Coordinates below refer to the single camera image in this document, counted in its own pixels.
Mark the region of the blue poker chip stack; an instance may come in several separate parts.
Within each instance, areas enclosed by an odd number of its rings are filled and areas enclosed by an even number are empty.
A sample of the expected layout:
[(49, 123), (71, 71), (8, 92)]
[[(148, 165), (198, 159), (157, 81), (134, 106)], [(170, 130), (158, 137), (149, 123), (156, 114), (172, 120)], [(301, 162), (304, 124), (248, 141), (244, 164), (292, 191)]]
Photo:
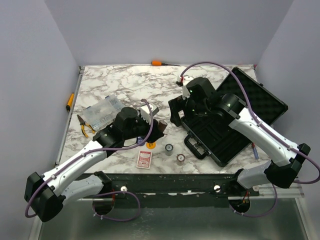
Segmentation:
[(171, 156), (173, 154), (174, 146), (170, 143), (165, 145), (165, 154)]

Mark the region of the brown poker chip stack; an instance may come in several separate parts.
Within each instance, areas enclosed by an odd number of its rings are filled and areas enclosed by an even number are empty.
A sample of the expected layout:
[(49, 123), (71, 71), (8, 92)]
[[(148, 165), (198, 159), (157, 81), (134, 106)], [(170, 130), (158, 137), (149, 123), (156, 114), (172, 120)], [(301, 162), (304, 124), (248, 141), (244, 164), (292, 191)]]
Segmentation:
[(159, 121), (158, 121), (158, 130), (159, 130), (161, 133), (163, 133), (163, 132), (165, 131), (165, 129), (166, 129), (167, 126), (168, 126), (168, 124), (167, 124), (165, 121), (163, 121), (163, 120), (159, 120)]

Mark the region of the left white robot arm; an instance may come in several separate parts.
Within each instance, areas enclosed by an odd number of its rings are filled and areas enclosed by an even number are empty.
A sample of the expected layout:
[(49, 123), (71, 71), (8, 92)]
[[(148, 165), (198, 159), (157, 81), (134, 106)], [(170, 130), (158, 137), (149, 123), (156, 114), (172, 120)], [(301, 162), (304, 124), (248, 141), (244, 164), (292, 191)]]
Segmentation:
[(102, 173), (94, 173), (78, 180), (85, 171), (117, 151), (136, 148), (125, 146), (125, 141), (142, 138), (142, 143), (154, 143), (164, 136), (167, 123), (153, 118), (154, 110), (148, 104), (139, 110), (124, 107), (112, 123), (98, 131), (93, 139), (63, 164), (43, 173), (33, 172), (26, 180), (25, 216), (39, 217), (48, 222), (57, 216), (67, 202), (87, 196), (107, 197), (110, 180)]

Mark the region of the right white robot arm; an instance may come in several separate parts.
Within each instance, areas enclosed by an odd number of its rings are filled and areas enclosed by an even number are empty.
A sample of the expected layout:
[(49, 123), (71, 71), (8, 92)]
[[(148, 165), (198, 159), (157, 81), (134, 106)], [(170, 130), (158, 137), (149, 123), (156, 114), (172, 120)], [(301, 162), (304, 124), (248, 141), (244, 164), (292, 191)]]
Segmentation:
[(211, 155), (222, 167), (245, 147), (243, 138), (270, 157), (265, 164), (236, 172), (230, 183), (230, 191), (236, 196), (268, 183), (289, 188), (310, 152), (306, 144), (285, 139), (265, 124), (237, 95), (219, 94), (207, 78), (188, 81), (182, 95), (168, 104), (170, 121), (188, 131), (184, 143), (198, 159)]

